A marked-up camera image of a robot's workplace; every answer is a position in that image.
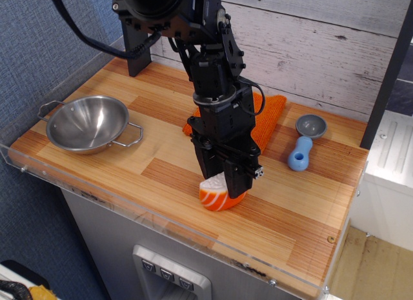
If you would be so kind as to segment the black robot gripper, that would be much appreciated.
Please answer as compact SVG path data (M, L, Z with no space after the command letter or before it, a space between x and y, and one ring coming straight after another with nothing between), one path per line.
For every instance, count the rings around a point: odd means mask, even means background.
M253 178L263 173L261 150L252 139L256 117L251 85L232 85L225 95L202 97L194 93L199 115L188 118L191 142L205 179L225 174L231 199L251 189Z

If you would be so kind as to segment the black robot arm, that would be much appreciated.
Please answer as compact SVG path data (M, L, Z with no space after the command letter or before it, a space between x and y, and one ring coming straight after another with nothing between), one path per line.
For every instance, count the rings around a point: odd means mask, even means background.
M194 86L200 114L187 123L203 176L223 174L232 199L245 193L263 173L251 136L256 84L241 76L244 53L221 0L114 0L113 9L128 28L168 38Z

